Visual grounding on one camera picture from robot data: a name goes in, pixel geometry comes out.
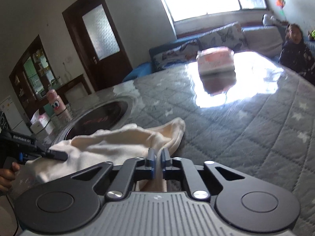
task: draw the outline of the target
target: window frame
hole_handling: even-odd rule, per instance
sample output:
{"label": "window frame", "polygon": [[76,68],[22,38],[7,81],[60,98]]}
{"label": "window frame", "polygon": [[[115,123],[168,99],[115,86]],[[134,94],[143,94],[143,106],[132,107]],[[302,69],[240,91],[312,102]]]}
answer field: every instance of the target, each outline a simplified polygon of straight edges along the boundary
{"label": "window frame", "polygon": [[209,15],[218,15],[219,16],[219,15],[229,15],[229,14],[234,14],[234,13],[242,13],[244,11],[269,11],[270,10],[270,7],[269,7],[269,4],[268,4],[267,0],[264,0],[265,4],[266,4],[266,8],[254,8],[254,9],[243,9],[240,0],[237,0],[237,1],[238,1],[239,6],[240,6],[240,9],[238,11],[225,11],[225,12],[219,12],[219,13],[213,13],[213,14],[205,14],[205,15],[200,15],[200,16],[196,16],[196,17],[192,17],[192,18],[186,18],[186,19],[174,21],[172,13],[171,13],[171,10],[170,10],[166,0],[164,0],[164,2],[166,4],[166,7],[167,7],[167,10],[169,11],[169,14],[171,16],[173,25],[177,24],[177,23],[184,22],[184,21],[193,20],[193,19],[197,20],[197,18],[206,18]]}

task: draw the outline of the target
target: dark jacket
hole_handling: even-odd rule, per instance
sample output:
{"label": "dark jacket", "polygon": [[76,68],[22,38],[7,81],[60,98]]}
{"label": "dark jacket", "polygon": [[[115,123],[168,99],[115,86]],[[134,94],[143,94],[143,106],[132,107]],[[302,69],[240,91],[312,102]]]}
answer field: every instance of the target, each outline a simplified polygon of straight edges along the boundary
{"label": "dark jacket", "polygon": [[301,73],[309,71],[314,62],[314,57],[303,40],[299,44],[295,44],[290,40],[283,43],[279,58],[280,64]]}

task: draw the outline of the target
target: towel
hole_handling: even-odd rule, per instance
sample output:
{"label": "towel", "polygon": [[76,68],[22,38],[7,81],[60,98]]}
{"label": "towel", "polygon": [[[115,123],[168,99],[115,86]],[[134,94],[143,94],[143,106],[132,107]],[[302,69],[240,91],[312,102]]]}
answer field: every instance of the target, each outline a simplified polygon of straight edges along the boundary
{"label": "towel", "polygon": [[28,161],[26,167],[41,183],[46,183],[70,175],[104,161],[122,165],[133,157],[147,157],[148,149],[155,149],[156,176],[154,180],[137,183],[136,190],[166,191],[161,169],[161,150],[168,148],[173,154],[185,132],[185,122],[181,118],[155,128],[144,129],[136,124],[128,124],[117,130],[98,130],[89,136],[76,136],[63,140],[51,147],[68,154],[65,162],[37,158]]}

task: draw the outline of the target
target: cartoon face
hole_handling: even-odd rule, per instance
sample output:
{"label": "cartoon face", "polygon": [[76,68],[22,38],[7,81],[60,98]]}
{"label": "cartoon face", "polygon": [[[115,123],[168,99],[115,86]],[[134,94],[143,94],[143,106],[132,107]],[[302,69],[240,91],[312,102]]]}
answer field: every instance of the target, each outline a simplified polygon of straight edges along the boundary
{"label": "cartoon face", "polygon": [[59,100],[56,100],[53,104],[51,104],[51,107],[54,110],[58,110],[58,108],[59,108]]}

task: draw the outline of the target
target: door handle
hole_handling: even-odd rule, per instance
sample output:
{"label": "door handle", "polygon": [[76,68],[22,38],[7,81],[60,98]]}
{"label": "door handle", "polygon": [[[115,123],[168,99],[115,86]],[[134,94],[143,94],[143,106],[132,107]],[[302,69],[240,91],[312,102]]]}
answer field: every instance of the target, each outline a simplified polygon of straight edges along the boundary
{"label": "door handle", "polygon": [[95,56],[93,57],[93,59],[92,59],[92,60],[93,60],[94,64],[97,64],[97,59],[96,59],[96,57],[95,57]]}

